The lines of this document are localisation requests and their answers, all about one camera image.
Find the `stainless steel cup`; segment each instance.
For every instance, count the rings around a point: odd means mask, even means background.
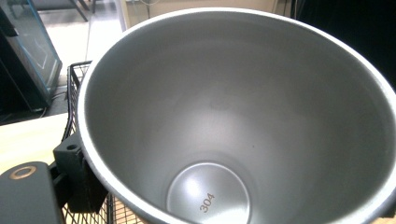
[[[189,9],[93,62],[78,128],[103,184],[147,221],[360,223],[395,199],[395,99],[313,27]]]

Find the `white floor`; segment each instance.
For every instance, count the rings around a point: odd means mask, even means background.
[[[112,0],[97,1],[94,14],[86,10],[83,12],[89,21],[84,21],[75,9],[39,12],[49,38],[63,62],[59,86],[65,85],[70,64],[94,60],[122,33]]]

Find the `wire rack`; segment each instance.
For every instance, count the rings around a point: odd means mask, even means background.
[[[76,107],[78,89],[82,79],[88,71],[91,61],[83,63],[73,63],[67,69],[67,103],[68,118],[64,129],[62,140],[69,137],[76,131]],[[109,193],[99,213],[72,213],[67,208],[63,208],[64,220],[67,224],[144,224],[134,212],[123,204],[119,199]]]

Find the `round hole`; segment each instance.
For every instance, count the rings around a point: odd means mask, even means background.
[[[14,180],[23,179],[34,173],[36,169],[37,168],[35,166],[25,166],[12,172],[11,175],[9,175],[9,178]]]
[[[73,149],[76,149],[76,148],[78,148],[78,145],[70,145],[66,149],[67,150],[73,150]]]

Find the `black metal mesh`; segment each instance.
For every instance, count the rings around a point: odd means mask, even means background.
[[[68,103],[68,118],[67,125],[64,129],[64,137],[62,140],[69,137],[76,131],[76,107],[78,98],[78,89],[82,79],[90,67],[91,62],[73,63],[67,70],[67,103]],[[67,205],[62,209],[64,213],[65,223],[67,224],[143,224],[143,222],[123,204],[119,199],[112,194],[106,196],[105,202],[99,213],[72,213],[67,208]]]

